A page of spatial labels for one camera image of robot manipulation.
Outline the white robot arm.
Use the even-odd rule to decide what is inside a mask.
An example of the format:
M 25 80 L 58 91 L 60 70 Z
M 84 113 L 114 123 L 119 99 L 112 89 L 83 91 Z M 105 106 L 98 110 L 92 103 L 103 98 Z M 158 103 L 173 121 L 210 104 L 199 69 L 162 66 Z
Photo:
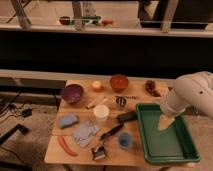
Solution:
M 162 114 L 158 130 L 166 130 L 188 106 L 213 118 L 213 73 L 202 71 L 178 77 L 158 102 Z

